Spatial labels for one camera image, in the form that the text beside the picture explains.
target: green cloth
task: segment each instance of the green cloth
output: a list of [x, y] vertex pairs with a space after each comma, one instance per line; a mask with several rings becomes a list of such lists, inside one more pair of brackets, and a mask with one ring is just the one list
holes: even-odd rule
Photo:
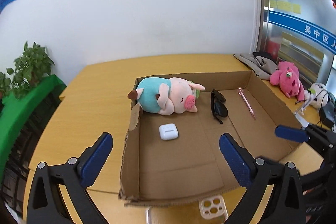
[[0, 113], [0, 182], [8, 155], [20, 130], [34, 109], [57, 86], [61, 86], [62, 89], [66, 87], [56, 75], [51, 75], [21, 99], [16, 99], [13, 93], [2, 99], [4, 108]]

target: screw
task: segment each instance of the screw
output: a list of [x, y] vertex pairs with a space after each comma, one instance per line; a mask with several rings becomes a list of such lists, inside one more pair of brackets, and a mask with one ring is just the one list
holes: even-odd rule
[[37, 167], [42, 169], [43, 167], [45, 167], [45, 162], [40, 162]]
[[71, 158], [71, 159], [68, 160], [68, 163], [71, 164], [71, 165], [75, 164], [76, 162], [77, 162], [76, 158]]
[[295, 167], [295, 164], [292, 162], [287, 163], [287, 165], [290, 169], [293, 169]]
[[258, 165], [264, 165], [265, 161], [263, 159], [260, 159], [260, 158], [257, 158], [255, 160], [255, 162], [258, 164]]

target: blue gripper pad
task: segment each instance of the blue gripper pad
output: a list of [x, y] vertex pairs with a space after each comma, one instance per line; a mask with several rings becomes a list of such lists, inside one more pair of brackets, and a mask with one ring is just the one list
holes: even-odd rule
[[275, 135], [298, 143], [307, 142], [309, 140], [309, 136], [305, 130], [285, 126], [277, 126], [275, 128]]
[[104, 132], [93, 146], [88, 147], [79, 157], [77, 174], [83, 188], [92, 186], [103, 168], [113, 147], [113, 138]]
[[219, 138], [219, 149], [235, 175], [239, 185], [245, 188], [251, 186], [252, 180], [250, 168], [224, 134]]

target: black sunglasses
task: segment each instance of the black sunglasses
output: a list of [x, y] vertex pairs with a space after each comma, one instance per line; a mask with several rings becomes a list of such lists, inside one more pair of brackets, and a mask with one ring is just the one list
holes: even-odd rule
[[223, 124], [223, 122], [217, 116], [221, 116], [225, 118], [229, 115], [227, 108], [224, 105], [225, 101], [226, 101], [225, 97], [220, 92], [218, 92], [215, 89], [212, 90], [211, 92], [211, 112], [212, 112], [212, 115], [219, 121], [220, 124]]

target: yellow table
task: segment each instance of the yellow table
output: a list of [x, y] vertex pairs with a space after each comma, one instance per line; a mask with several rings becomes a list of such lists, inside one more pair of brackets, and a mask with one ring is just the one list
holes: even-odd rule
[[[61, 94], [62, 102], [44, 130], [33, 154], [25, 191], [24, 216], [31, 180], [39, 162], [57, 165], [65, 163], [70, 157], [79, 157], [102, 132], [109, 132], [114, 139], [113, 150], [88, 192], [110, 223], [130, 223], [131, 219], [133, 223], [145, 223], [144, 208], [124, 208], [124, 202], [117, 199], [124, 138], [131, 110], [127, 94], [133, 89], [135, 79], [149, 75], [241, 70], [249, 69], [232, 55], [220, 54], [143, 57], [85, 67]], [[295, 99], [286, 98], [277, 87], [270, 88], [292, 111], [297, 108]], [[314, 108], [308, 107], [305, 113], [307, 121], [319, 121]], [[295, 162], [303, 174], [317, 169], [322, 161], [321, 157], [305, 144], [285, 159], [289, 160]], [[244, 191], [240, 188], [224, 195], [229, 213], [238, 204]], [[81, 223], [69, 199], [65, 200], [73, 219], [76, 223]], [[176, 208], [153, 209], [152, 222], [185, 223], [185, 220], [190, 219], [190, 215], [195, 215], [190, 213], [195, 211], [195, 206], [198, 206], [197, 203]]]

